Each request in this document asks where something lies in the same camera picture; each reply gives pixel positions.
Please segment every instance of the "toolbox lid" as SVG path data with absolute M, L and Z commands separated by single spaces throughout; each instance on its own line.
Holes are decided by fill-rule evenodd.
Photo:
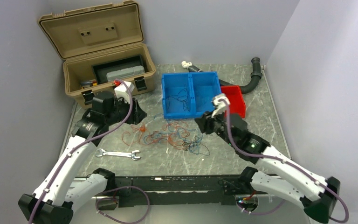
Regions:
M 51 13 L 42 16 L 39 25 L 62 59 L 144 39 L 139 6 L 132 0 Z

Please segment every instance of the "silver wrench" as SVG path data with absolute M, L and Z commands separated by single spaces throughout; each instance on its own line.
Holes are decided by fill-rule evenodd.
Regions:
M 139 150 L 134 150 L 130 153 L 120 153 L 120 152 L 108 152 L 108 151 L 105 151 L 105 150 L 99 148 L 95 151 L 95 156 L 101 157 L 104 155 L 113 155 L 113 156 L 128 157 L 128 158 L 131 158 L 132 160 L 140 160 L 141 157 L 137 156 L 137 153 L 139 153 Z

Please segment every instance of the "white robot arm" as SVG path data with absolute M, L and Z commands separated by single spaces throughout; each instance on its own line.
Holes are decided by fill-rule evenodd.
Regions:
M 306 170 L 265 139 L 249 132 L 247 123 L 238 114 L 230 114 L 230 102 L 224 94 L 214 97 L 212 102 L 216 110 L 205 112 L 202 117 L 195 119 L 201 132 L 216 133 L 242 159 L 282 178 L 273 178 L 255 168 L 246 167 L 238 179 L 242 185 L 239 188 L 273 194 L 299 206 L 312 219 L 328 223 L 337 199 L 342 202 L 338 196 L 340 181 L 334 177 L 326 179 Z
M 116 97 L 109 91 L 99 92 L 93 97 L 92 108 L 76 123 L 67 147 L 50 174 L 32 195 L 21 196 L 18 204 L 28 221 L 69 224 L 73 214 L 90 198 L 116 188 L 115 174 L 99 168 L 86 181 L 69 189 L 79 168 L 97 150 L 101 141 L 97 136 L 107 133 L 110 125 L 124 122 L 124 118 L 127 124 L 138 124 L 147 116 L 137 100 L 131 97 L 133 89 L 132 83 L 123 85 L 121 81 L 115 88 Z

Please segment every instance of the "gray marble surface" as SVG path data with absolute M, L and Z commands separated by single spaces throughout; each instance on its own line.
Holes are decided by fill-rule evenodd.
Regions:
M 250 81 L 250 73 L 252 72 L 251 65 L 237 65 L 237 64 L 200 64 L 197 65 L 204 71 L 217 71 L 219 78 L 227 82 L 245 85 Z M 152 92 L 135 96 L 141 108 L 148 114 L 143 120 L 142 124 L 146 127 L 146 132 L 140 133 L 136 130 L 133 133 L 133 128 L 139 128 L 142 124 L 131 126 L 124 124 L 115 132 L 105 136 L 98 147 L 107 151 L 117 152 L 131 152 L 133 150 L 140 150 L 139 154 L 142 159 L 133 161 L 130 158 L 103 156 L 95 157 L 92 154 L 78 172 L 78 177 L 85 177 L 92 173 L 95 169 L 101 167 L 113 171 L 116 175 L 224 175 L 224 174 L 240 174 L 246 166 L 255 167 L 252 163 L 244 161 L 235 154 L 226 142 L 220 139 L 216 134 L 201 135 L 197 125 L 193 119 L 182 120 L 188 124 L 187 129 L 190 136 L 186 139 L 194 139 L 195 136 L 202 137 L 199 146 L 194 149 L 194 153 L 184 151 L 168 144 L 166 140 L 160 143 L 146 145 L 144 138 L 153 131 L 168 132 L 163 130 L 168 122 L 177 122 L 177 120 L 165 120 L 162 112 L 162 90 L 161 90 L 161 76 L 162 73 L 172 72 L 186 72 L 179 64 L 163 64 L 157 65 L 157 72 L 154 76 L 156 82 L 156 89 Z M 263 77 L 256 89 L 246 95 L 243 95 L 246 104 L 246 117 L 248 128 L 254 134 L 260 135 L 264 139 L 271 142 L 278 151 L 288 156 L 288 150 L 285 145 L 279 122 L 274 110 L 274 106 L 269 94 L 269 90 Z M 74 114 L 73 125 L 81 118 L 84 109 L 77 106 Z M 133 143 L 128 146 L 122 141 Z

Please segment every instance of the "black corrugated hose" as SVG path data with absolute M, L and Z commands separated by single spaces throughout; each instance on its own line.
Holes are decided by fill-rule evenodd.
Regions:
M 263 76 L 262 68 L 261 68 L 261 65 L 260 65 L 260 58 L 258 58 L 258 57 L 253 58 L 252 59 L 252 66 L 253 66 L 253 72 L 250 74 L 250 77 L 251 77 L 250 82 L 247 85 L 240 86 L 242 94 L 247 94 L 247 93 L 250 93 L 251 91 L 253 91 L 257 87 L 257 85 L 259 84 L 260 79 Z M 189 66 L 188 70 L 189 70 L 189 72 L 200 72 L 200 71 L 202 71 L 202 70 L 200 70 L 199 68 L 197 68 L 194 65 Z M 220 83 L 220 86 L 233 85 L 233 84 L 228 83 L 226 81 L 223 81 L 221 79 L 219 79 L 219 83 Z

